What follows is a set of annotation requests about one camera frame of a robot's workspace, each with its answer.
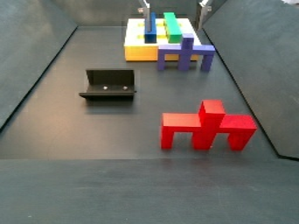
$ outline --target red block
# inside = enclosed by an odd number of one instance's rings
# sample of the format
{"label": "red block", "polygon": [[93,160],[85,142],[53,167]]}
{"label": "red block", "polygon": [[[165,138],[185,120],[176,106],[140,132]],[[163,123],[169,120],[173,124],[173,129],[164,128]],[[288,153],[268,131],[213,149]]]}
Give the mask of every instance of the red block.
{"label": "red block", "polygon": [[220,100],[204,100],[200,104],[200,123],[207,131],[217,131],[225,110]]}
{"label": "red block", "polygon": [[201,129],[197,114],[167,114],[161,120],[161,149],[169,150],[173,146],[173,132],[196,132]]}
{"label": "red block", "polygon": [[225,115],[219,126],[219,133],[253,133],[256,129],[257,126],[251,115]]}
{"label": "red block", "polygon": [[172,148],[175,132],[192,133],[195,150],[208,150],[217,133],[228,133],[231,149],[241,151],[256,129],[249,115],[225,115],[220,100],[204,100],[197,114],[163,114],[161,148]]}

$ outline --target blue block structure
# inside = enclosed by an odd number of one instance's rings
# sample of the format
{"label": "blue block structure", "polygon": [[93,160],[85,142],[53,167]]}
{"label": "blue block structure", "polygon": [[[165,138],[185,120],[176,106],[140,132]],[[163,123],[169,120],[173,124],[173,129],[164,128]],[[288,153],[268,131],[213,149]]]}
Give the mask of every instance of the blue block structure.
{"label": "blue block structure", "polygon": [[144,19],[144,42],[147,44],[155,44],[156,43],[156,25],[155,25],[155,13],[151,13],[151,31],[147,31],[145,29],[145,20]]}
{"label": "blue block structure", "polygon": [[164,55],[179,54],[179,70],[189,69],[191,57],[193,54],[203,55],[200,70],[208,72],[211,70],[211,62],[213,58],[213,45],[193,45],[193,36],[191,33],[181,35],[180,45],[159,45],[157,48],[157,70],[164,70]]}

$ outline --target purple block structure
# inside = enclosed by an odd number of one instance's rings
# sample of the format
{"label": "purple block structure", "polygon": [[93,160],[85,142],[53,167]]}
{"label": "purple block structure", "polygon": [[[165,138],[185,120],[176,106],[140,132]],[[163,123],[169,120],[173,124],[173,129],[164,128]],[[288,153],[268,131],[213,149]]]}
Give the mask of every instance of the purple block structure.
{"label": "purple block structure", "polygon": [[191,33],[181,35],[180,45],[159,45],[157,48],[157,70],[164,70],[164,55],[179,54],[179,70],[188,71],[191,58],[193,54],[201,55],[200,70],[211,70],[215,47],[212,45],[193,45],[193,36]]}

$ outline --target gray surface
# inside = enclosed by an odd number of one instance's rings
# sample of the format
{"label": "gray surface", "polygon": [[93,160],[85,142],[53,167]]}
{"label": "gray surface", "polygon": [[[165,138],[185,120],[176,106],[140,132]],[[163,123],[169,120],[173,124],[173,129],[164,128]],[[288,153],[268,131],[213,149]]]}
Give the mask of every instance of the gray surface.
{"label": "gray surface", "polygon": [[[137,8],[141,5],[137,0],[52,0],[65,13],[73,18],[79,25],[121,26],[127,25],[131,17],[141,18]],[[152,11],[157,17],[163,17],[165,11],[173,11],[177,16],[195,19],[196,4],[195,0],[148,0]]]}
{"label": "gray surface", "polygon": [[278,0],[228,0],[204,26],[283,156],[299,158],[299,13]]}
{"label": "gray surface", "polygon": [[0,161],[3,223],[296,224],[299,164]]}
{"label": "gray surface", "polygon": [[[273,158],[260,130],[241,153],[229,150],[224,134],[209,152],[192,150],[189,133],[176,136],[171,153],[160,150],[161,113],[196,113],[203,99],[221,99],[228,113],[249,111],[217,56],[209,73],[200,62],[188,72],[168,62],[157,72],[155,62],[125,62],[124,33],[120,27],[76,30],[0,135],[0,158]],[[79,97],[87,68],[135,69],[133,102],[87,103]]]}
{"label": "gray surface", "polygon": [[47,0],[0,0],[0,128],[76,25]]}

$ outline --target green block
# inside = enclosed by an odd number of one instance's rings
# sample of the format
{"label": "green block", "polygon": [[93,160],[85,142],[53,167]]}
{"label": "green block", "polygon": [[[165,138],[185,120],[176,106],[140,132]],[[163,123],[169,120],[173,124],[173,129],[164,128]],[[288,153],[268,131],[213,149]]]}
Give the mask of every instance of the green block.
{"label": "green block", "polygon": [[165,12],[163,14],[163,18],[164,18],[163,22],[168,43],[172,44],[181,43],[183,33],[173,13]]}

